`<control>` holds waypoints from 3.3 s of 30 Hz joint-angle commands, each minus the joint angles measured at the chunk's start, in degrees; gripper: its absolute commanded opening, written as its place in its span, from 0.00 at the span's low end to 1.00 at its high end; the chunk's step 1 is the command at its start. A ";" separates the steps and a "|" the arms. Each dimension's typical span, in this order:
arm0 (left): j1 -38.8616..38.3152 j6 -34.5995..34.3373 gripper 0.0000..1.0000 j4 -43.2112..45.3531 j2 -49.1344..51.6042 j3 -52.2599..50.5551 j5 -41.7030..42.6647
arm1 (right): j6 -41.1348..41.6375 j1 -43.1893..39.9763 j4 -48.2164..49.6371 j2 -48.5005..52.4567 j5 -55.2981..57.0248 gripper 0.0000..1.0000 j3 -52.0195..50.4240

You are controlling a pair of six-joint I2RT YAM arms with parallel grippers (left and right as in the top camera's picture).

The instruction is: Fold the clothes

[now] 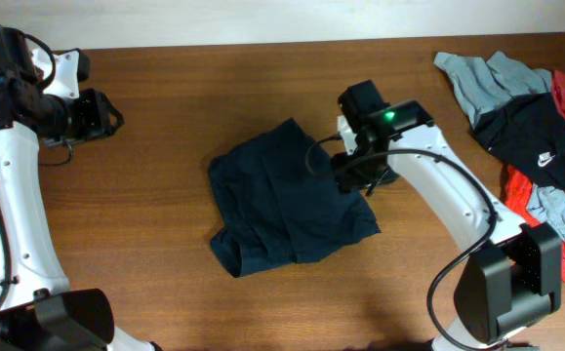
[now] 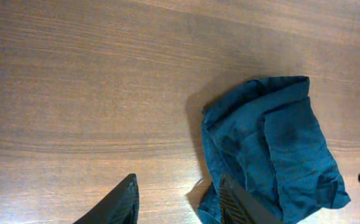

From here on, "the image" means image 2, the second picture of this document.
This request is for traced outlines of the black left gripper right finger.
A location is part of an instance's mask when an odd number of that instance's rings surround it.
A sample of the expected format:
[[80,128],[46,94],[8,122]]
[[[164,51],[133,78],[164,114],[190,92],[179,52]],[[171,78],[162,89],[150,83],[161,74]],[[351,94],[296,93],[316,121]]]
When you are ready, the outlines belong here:
[[221,224],[282,224],[230,175],[219,183]]

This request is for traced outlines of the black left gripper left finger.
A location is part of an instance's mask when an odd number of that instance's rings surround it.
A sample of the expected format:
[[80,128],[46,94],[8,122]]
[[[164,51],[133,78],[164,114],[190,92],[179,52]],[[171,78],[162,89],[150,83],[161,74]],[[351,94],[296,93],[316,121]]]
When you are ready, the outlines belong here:
[[137,177],[129,174],[73,224],[137,224],[138,216]]

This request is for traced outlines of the navy blue shorts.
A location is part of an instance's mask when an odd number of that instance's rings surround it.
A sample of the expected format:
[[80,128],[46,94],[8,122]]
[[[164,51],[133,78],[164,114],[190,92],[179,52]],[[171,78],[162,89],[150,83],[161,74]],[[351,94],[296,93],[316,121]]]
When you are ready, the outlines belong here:
[[249,80],[203,111],[201,138],[212,183],[197,210],[202,223],[221,220],[223,174],[284,223],[350,202],[309,88],[306,76]]

